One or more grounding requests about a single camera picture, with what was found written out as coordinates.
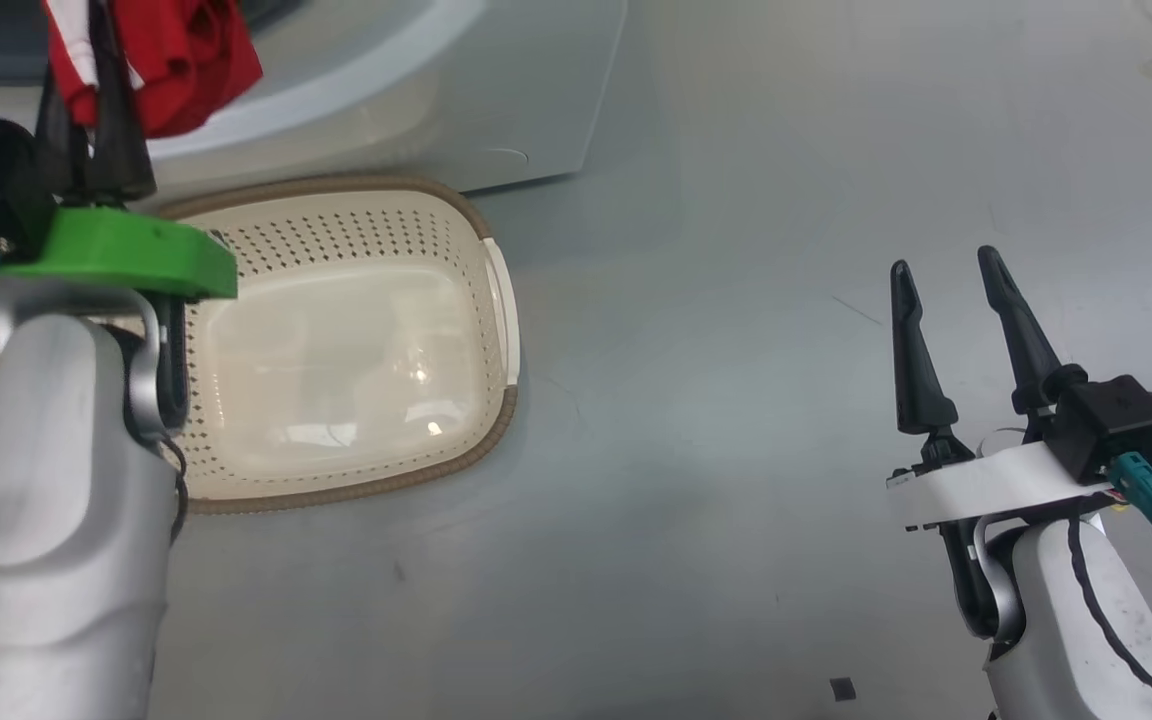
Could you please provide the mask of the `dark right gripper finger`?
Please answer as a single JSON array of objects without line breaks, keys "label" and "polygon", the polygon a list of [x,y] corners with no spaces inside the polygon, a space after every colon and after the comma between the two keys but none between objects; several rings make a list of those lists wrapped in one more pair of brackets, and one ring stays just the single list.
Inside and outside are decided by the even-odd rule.
[{"label": "dark right gripper finger", "polygon": [[986,300],[1005,331],[1007,356],[1016,382],[1011,410],[1026,419],[1024,441],[1043,441],[1052,425],[1052,407],[1059,401],[1049,397],[1049,389],[1059,393],[1074,384],[1087,382],[1087,372],[1078,364],[1060,363],[996,247],[979,247],[977,260]]},{"label": "dark right gripper finger", "polygon": [[908,263],[890,266],[893,386],[896,425],[905,435],[923,435],[920,468],[945,468],[975,457],[952,432],[955,402],[945,395],[922,333],[923,306]]}]

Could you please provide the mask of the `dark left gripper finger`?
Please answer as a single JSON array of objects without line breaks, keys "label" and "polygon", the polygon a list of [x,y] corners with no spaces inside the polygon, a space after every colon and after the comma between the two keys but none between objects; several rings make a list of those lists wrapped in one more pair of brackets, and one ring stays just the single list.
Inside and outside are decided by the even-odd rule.
[{"label": "dark left gripper finger", "polygon": [[52,74],[46,74],[41,83],[33,137],[35,161],[46,190],[60,202],[84,202],[88,132],[73,122]]},{"label": "dark left gripper finger", "polygon": [[90,0],[90,38],[97,88],[84,191],[92,202],[146,200],[156,174],[111,0]]}]

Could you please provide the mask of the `white washing machine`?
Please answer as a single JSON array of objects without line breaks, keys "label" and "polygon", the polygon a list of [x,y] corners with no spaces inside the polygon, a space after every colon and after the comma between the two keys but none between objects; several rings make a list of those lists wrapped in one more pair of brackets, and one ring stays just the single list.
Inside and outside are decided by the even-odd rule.
[{"label": "white washing machine", "polygon": [[628,0],[237,0],[264,76],[152,141],[143,209],[340,173],[460,192],[579,170]]}]

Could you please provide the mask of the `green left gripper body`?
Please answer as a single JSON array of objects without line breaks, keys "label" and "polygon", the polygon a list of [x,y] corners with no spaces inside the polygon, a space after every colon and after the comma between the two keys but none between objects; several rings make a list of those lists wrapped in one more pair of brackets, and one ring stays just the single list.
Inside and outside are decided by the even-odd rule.
[{"label": "green left gripper body", "polygon": [[238,270],[223,242],[194,225],[120,209],[58,209],[41,252],[3,264],[0,276],[165,293],[180,300],[236,300]]}]

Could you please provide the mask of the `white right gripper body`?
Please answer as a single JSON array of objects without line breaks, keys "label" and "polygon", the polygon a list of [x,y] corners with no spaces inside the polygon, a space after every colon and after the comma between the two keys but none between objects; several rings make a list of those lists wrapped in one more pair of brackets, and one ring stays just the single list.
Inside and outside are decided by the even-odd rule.
[{"label": "white right gripper body", "polygon": [[1117,503],[1111,484],[1083,486],[1044,444],[1006,448],[925,473],[905,471],[886,482],[886,498],[900,526],[923,529],[1079,498],[1092,505]]}]

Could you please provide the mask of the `red garment with white stripes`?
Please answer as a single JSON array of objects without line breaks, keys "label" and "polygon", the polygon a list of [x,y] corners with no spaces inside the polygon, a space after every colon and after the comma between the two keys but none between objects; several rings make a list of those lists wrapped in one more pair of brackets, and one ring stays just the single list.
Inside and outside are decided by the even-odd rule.
[{"label": "red garment with white stripes", "polygon": [[[93,128],[97,78],[91,0],[41,0],[47,51],[74,122]],[[147,138],[196,131],[262,79],[237,0],[111,0]]]}]

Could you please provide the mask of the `beige perforated laundry basket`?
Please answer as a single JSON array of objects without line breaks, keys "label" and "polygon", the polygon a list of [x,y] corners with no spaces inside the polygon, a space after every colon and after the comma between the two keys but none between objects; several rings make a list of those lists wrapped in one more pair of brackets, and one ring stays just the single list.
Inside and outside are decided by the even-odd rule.
[{"label": "beige perforated laundry basket", "polygon": [[164,206],[223,241],[237,300],[187,313],[194,515],[287,511],[480,462],[518,404],[518,310],[470,200],[431,179],[291,179]]}]

